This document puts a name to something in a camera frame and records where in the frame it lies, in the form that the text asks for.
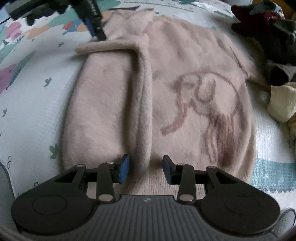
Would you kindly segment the cream quilted garment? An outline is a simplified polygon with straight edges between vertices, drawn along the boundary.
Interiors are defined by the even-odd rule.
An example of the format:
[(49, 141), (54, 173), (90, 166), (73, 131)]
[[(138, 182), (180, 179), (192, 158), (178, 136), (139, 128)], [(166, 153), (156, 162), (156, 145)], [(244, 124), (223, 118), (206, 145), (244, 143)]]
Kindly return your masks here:
[(295, 145), (295, 82), (281, 86), (270, 86), (268, 113), (278, 122), (287, 125), (287, 140), (290, 146)]

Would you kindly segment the dark red black garment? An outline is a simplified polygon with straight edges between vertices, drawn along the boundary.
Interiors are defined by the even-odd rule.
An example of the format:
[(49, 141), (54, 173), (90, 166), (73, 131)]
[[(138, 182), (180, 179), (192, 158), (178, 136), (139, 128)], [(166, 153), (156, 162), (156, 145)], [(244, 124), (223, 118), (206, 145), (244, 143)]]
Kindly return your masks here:
[(264, 74), (269, 85), (295, 82), (295, 21), (286, 19), (283, 13), (251, 15), (251, 9), (252, 4), (231, 6), (239, 20), (232, 30), (259, 44), (266, 59)]

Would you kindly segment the grey hoodie garment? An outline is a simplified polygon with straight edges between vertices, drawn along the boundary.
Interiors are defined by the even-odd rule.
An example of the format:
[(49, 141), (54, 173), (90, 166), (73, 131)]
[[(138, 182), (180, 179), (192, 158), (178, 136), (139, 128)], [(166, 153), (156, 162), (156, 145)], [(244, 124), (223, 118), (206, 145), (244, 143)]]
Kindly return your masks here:
[(250, 11), (251, 15), (262, 14), (262, 13), (278, 13), (282, 14), (283, 11), (279, 5), (273, 1), (261, 1), (260, 3), (252, 4), (252, 9)]

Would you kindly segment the pink knit sweater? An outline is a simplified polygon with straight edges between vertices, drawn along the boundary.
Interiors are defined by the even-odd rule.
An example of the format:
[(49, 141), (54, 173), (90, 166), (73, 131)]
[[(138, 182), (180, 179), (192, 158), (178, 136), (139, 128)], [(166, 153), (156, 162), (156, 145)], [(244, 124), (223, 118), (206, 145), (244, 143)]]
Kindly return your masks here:
[(175, 195), (165, 155), (248, 182), (256, 137), (246, 82), (263, 82), (254, 61), (227, 35), (152, 9), (115, 11), (104, 32), (105, 41), (76, 48), (87, 60), (67, 110), (63, 166), (96, 168), (128, 154), (117, 194)]

